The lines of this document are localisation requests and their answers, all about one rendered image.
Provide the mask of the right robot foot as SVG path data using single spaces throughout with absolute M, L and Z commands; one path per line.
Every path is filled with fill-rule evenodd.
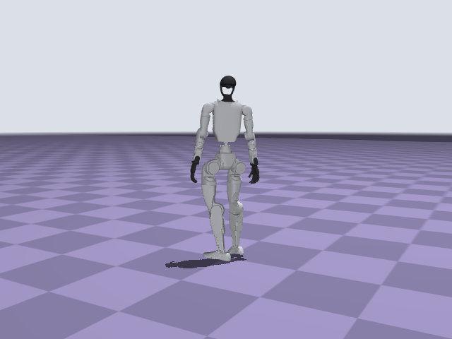
M 231 247 L 227 250 L 227 252 L 229 252 L 230 254 L 244 254 L 242 246 L 237 246 L 236 248 Z

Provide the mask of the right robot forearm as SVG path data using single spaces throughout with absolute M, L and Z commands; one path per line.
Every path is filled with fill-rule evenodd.
M 247 142 L 247 145 L 248 145 L 248 151 L 249 151 L 249 162 L 251 164 L 253 164 L 254 158 L 255 157 L 257 158 L 255 134 L 254 134 L 254 140 Z M 258 158 L 257 158 L 257 160 L 258 160 Z

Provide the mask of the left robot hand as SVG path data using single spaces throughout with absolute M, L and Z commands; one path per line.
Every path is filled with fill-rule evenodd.
M 195 173 L 195 171 L 196 171 L 196 166 L 199 164 L 199 160 L 200 160 L 200 157 L 199 157 L 199 156 L 196 156 L 196 157 L 195 157 L 195 160 L 194 160 L 194 161 L 191 161 L 191 162 L 192 162 L 192 166 L 191 166 L 191 180 L 192 180 L 192 182 L 194 182 L 194 183 L 197 182 L 197 180 L 195 180 L 195 178 L 194 178 L 194 173 Z

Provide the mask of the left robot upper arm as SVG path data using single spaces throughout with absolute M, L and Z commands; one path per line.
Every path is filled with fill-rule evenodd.
M 213 108 L 214 108 L 214 102 L 208 102 L 205 103 L 202 111 L 201 111 L 201 120 L 200 120 L 200 129 L 201 129 L 201 133 L 200 133 L 200 138 L 206 138 L 208 137 L 208 124 L 210 121 L 210 113 L 213 112 Z

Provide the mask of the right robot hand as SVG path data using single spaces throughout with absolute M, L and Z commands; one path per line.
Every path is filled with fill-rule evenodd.
M 250 173 L 249 177 L 251 175 L 253 175 L 253 177 L 252 177 L 252 180 L 249 183 L 254 184 L 254 183 L 258 182 L 258 180 L 259 180 L 259 170 L 258 170 L 258 167 L 257 167 L 258 160 L 257 160 L 256 157 L 254 158 L 254 163 L 253 164 L 250 163 L 250 165 L 252 166 L 252 168 L 251 168 L 251 173 Z

